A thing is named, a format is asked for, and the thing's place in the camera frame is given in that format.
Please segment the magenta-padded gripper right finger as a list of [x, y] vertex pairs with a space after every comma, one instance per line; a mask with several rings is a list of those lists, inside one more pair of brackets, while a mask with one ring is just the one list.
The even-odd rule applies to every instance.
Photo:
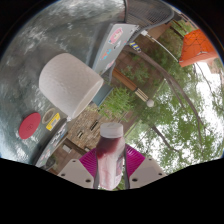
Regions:
[[166, 174], [153, 158], [144, 157], [131, 146], [125, 148], [125, 188], [134, 189], [157, 181]]

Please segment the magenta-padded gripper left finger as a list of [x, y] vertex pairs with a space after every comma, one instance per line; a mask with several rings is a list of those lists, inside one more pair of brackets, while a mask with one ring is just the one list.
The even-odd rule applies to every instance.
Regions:
[[96, 151], [92, 149], [80, 159], [71, 159], [58, 176], [81, 187], [97, 189], [99, 175]]

